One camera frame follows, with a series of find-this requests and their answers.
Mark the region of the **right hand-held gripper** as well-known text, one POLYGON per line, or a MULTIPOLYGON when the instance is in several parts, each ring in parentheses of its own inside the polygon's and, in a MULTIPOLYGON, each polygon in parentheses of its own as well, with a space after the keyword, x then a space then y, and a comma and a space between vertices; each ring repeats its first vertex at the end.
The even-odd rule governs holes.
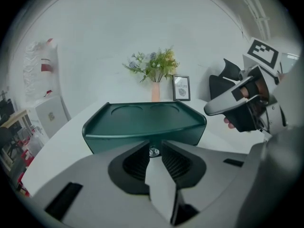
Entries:
POLYGON ((211 100, 204 106, 207 115, 225 113, 239 132, 259 130, 275 135, 286 128, 285 115, 273 92, 281 82, 281 53, 256 38, 243 55, 239 82, 209 77, 211 100))

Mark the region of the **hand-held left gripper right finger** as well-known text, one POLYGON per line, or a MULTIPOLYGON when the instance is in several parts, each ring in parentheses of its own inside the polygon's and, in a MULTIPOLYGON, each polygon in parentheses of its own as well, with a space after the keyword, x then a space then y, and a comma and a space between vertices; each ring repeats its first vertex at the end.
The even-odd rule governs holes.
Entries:
POLYGON ((176 184, 172 224, 237 224, 259 166, 249 154, 163 141, 162 162, 176 184))

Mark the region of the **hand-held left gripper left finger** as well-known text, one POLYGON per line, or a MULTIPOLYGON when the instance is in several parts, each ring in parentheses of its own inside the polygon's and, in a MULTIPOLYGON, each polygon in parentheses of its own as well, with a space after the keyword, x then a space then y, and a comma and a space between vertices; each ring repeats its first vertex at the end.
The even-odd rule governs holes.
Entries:
POLYGON ((169 228, 145 182, 149 142, 84 157, 48 181, 34 203, 70 228, 169 228))

